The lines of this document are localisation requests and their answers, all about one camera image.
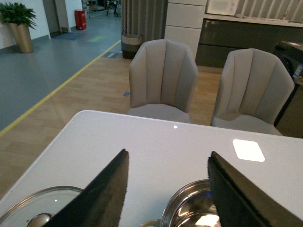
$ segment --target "white cabinet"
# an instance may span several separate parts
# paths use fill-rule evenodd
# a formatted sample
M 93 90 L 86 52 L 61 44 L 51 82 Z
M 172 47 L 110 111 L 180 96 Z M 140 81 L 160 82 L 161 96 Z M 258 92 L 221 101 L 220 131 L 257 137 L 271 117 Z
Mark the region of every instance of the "white cabinet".
M 169 0 L 165 39 L 187 44 L 196 58 L 206 0 Z

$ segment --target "doormat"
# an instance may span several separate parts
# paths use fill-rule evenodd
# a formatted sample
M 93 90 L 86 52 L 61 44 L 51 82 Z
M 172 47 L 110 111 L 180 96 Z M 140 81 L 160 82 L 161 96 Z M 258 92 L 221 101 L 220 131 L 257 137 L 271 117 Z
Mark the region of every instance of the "doormat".
M 107 52 L 106 54 L 103 55 L 104 58 L 116 58 L 120 55 L 120 53 L 116 52 Z
M 54 37 L 54 39 L 76 40 L 76 39 L 79 39 L 82 36 L 84 36 L 84 34 L 68 32 L 68 33 L 65 33 L 63 35 L 56 36 L 56 37 Z
M 104 40 L 105 38 L 106 38 L 105 36 L 99 36 L 99 35 L 97 35 L 97 36 L 95 36 L 95 37 L 89 39 L 87 42 L 90 42 L 90 43 L 98 43 L 98 42 Z

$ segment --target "pot handle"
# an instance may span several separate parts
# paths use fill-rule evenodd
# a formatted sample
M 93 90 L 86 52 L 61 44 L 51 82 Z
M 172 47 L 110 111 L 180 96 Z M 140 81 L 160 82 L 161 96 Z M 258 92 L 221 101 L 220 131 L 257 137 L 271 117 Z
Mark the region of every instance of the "pot handle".
M 148 227 L 148 226 L 154 226 L 159 227 L 160 220 L 159 219 L 153 219 L 143 222 L 140 227 Z

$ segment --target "doorway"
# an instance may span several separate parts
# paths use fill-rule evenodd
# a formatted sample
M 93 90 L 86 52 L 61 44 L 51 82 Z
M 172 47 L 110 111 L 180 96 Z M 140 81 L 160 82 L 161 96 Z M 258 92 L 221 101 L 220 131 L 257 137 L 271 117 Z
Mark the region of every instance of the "doorway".
M 51 38 L 61 35 L 63 32 L 60 30 L 55 0 L 43 0 L 43 5 Z

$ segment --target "potted plant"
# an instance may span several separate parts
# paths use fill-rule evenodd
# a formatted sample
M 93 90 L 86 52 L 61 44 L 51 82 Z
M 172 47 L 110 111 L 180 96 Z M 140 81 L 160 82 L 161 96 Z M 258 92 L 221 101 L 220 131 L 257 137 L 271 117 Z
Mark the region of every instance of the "potted plant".
M 3 23 L 9 23 L 16 43 L 21 53 L 33 52 L 29 27 L 36 26 L 33 19 L 36 15 L 33 9 L 27 9 L 22 3 L 0 3 L 0 18 Z

